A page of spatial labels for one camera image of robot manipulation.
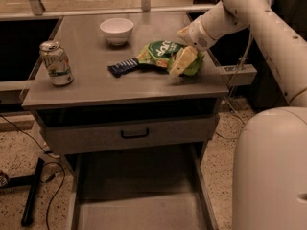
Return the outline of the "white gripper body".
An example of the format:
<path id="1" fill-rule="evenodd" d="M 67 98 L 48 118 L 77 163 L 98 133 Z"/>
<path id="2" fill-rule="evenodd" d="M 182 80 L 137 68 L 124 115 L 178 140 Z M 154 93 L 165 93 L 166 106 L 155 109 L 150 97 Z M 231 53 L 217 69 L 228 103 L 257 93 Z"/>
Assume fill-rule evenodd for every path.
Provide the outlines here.
<path id="1" fill-rule="evenodd" d="M 186 27 L 185 42 L 187 45 L 195 47 L 198 51 L 204 52 L 211 48 L 216 43 L 216 40 L 205 30 L 202 25 L 202 16 L 199 16 Z"/>

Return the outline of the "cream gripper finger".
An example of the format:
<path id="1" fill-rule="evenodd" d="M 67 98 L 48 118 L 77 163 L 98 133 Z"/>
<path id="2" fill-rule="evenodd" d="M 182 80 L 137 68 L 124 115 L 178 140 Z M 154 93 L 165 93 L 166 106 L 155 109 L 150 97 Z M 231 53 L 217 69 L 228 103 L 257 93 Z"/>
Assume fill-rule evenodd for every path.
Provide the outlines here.
<path id="1" fill-rule="evenodd" d="M 187 31 L 188 31 L 188 27 L 185 27 L 181 30 L 177 31 L 177 37 L 184 43 L 187 43 Z"/>
<path id="2" fill-rule="evenodd" d="M 176 55 L 175 62 L 173 63 L 169 74 L 172 77 L 177 77 L 182 74 L 184 70 L 196 60 L 197 54 L 198 51 L 192 46 L 187 46 L 180 49 Z"/>

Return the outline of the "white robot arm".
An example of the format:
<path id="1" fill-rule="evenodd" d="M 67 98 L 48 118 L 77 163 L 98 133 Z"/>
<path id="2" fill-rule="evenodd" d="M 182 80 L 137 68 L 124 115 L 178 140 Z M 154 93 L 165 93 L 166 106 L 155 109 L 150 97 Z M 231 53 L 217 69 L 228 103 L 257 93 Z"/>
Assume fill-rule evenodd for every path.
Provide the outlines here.
<path id="1" fill-rule="evenodd" d="M 248 28 L 287 100 L 253 116 L 237 141 L 233 230 L 307 230 L 307 42 L 271 0 L 221 0 L 177 35 L 203 52 Z"/>

